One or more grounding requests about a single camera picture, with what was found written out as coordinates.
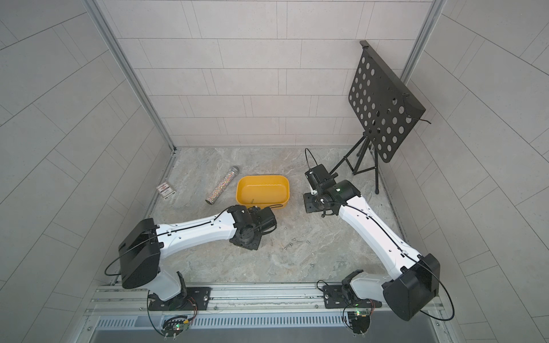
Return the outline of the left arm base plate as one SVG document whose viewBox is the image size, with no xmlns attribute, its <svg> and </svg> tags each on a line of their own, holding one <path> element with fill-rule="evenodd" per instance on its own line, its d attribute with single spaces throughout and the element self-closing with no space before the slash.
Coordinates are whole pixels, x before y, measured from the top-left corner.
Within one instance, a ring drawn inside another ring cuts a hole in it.
<svg viewBox="0 0 549 343">
<path fill-rule="evenodd" d="M 187 288 L 187 296 L 178 294 L 171 300 L 161 301 L 156 294 L 150 294 L 147 305 L 149 311 L 205 311 L 210 301 L 211 287 Z"/>
</svg>

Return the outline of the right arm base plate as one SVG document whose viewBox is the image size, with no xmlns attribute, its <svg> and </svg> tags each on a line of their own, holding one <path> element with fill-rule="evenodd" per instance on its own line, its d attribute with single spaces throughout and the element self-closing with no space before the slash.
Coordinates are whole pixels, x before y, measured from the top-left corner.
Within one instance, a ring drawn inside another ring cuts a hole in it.
<svg viewBox="0 0 549 343">
<path fill-rule="evenodd" d="M 328 285 L 320 287 L 323 292 L 323 299 L 326 309 L 344 309 L 345 307 L 358 307 L 367 309 L 377 309 L 383 306 L 383 303 L 371 299 L 359 299 L 353 290 L 342 284 Z"/>
</svg>

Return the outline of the yellow plastic storage box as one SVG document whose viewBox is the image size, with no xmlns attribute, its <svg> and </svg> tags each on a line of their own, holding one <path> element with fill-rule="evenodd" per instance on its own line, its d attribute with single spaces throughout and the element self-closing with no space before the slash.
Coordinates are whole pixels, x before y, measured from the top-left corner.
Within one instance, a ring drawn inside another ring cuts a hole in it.
<svg viewBox="0 0 549 343">
<path fill-rule="evenodd" d="M 282 175 L 254 175 L 241 178 L 236 201 L 246 207 L 284 208 L 290 200 L 290 182 Z"/>
</svg>

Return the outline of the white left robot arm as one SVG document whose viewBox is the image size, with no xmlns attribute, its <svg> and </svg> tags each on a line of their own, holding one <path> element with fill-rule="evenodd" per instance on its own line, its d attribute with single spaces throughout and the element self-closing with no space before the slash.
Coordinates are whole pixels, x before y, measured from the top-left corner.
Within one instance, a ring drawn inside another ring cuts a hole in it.
<svg viewBox="0 0 549 343">
<path fill-rule="evenodd" d="M 221 213 L 177 224 L 156 224 L 152 218 L 140 221 L 118 247 L 122 287 L 145 288 L 167 302 L 187 295 L 180 272 L 164 266 L 171 255 L 201 244 L 227 240 L 246 250 L 257 250 L 261 238 L 277 226 L 267 208 L 234 205 Z"/>
</svg>

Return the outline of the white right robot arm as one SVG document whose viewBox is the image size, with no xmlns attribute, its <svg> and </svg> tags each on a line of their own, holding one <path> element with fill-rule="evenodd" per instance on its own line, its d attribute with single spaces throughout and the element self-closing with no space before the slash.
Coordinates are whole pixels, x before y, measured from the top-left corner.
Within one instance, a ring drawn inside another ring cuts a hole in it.
<svg viewBox="0 0 549 343">
<path fill-rule="evenodd" d="M 308 213 L 330 210 L 347 222 L 376 253 L 387 276 L 367 276 L 359 272 L 347 283 L 359 300 L 379 300 L 385 303 L 402 320 L 409 321 L 423 311 L 439 289 L 440 263 L 432 255 L 423 256 L 404 242 L 372 210 L 360 191 L 349 181 L 330 182 L 329 187 L 311 185 L 304 194 Z"/>
</svg>

